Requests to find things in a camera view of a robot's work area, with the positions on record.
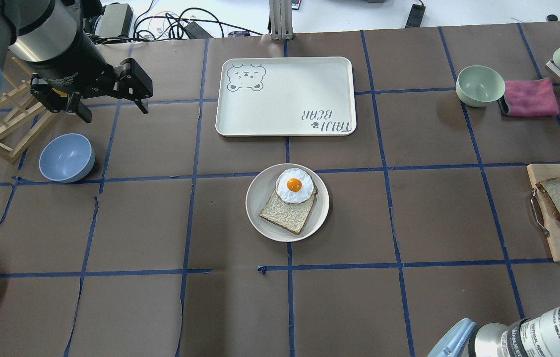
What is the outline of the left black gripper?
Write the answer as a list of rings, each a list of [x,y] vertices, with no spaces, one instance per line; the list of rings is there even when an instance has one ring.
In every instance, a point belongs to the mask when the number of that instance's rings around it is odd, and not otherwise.
[[[91,111],[81,102],[102,96],[130,100],[149,113],[153,81],[133,58],[116,67],[103,59],[49,59],[33,63],[31,93],[53,113],[66,111],[92,123]]]

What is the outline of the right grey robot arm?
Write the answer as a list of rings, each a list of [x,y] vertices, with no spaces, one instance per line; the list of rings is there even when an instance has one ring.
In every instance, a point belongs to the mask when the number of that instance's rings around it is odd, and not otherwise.
[[[560,177],[539,181],[541,196],[560,223]],[[429,352],[431,357],[560,357],[560,306],[512,325],[479,327],[469,318],[456,323]]]

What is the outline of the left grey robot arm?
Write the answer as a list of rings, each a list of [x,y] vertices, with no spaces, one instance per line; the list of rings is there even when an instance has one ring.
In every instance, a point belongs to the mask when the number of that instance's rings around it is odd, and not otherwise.
[[[90,123],[82,99],[101,96],[130,100],[148,113],[149,75],[132,58],[107,63],[83,30],[85,19],[102,13],[98,0],[0,0],[0,90],[12,52],[33,70],[30,93],[51,113]]]

